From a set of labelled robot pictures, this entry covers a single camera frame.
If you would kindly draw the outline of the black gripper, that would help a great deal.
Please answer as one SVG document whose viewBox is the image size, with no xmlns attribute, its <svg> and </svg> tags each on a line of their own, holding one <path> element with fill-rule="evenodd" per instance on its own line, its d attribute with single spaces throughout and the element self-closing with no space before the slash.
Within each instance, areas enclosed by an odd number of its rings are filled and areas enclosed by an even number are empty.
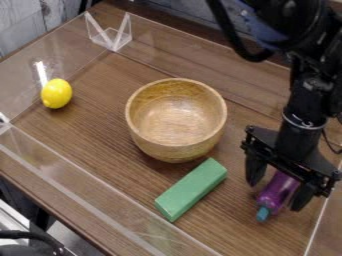
<svg viewBox="0 0 342 256">
<path fill-rule="evenodd" d="M 299 182 L 289 209 L 300 211 L 313 196 L 328 197 L 342 180 L 336 167 L 319 151 L 327 118 L 303 118 L 284 113 L 277 131 L 248 125 L 240 148 L 245 155 L 245 181 L 253 187 L 268 165 Z"/>
</svg>

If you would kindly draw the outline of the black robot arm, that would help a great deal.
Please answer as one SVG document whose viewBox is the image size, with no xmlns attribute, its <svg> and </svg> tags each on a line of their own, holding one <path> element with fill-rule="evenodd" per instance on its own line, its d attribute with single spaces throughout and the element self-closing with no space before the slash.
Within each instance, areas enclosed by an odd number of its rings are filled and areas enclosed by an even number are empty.
<svg viewBox="0 0 342 256">
<path fill-rule="evenodd" d="M 245 22 L 264 47 L 291 58 L 289 98 L 276 131 L 249 126 L 241 148 L 245 178 L 256 185 L 273 166 L 299 186 L 289 208 L 301 210 L 315 196 L 331 193 L 342 174 L 321 156 L 327 120 L 342 114 L 342 16 L 325 0 L 240 0 Z"/>
</svg>

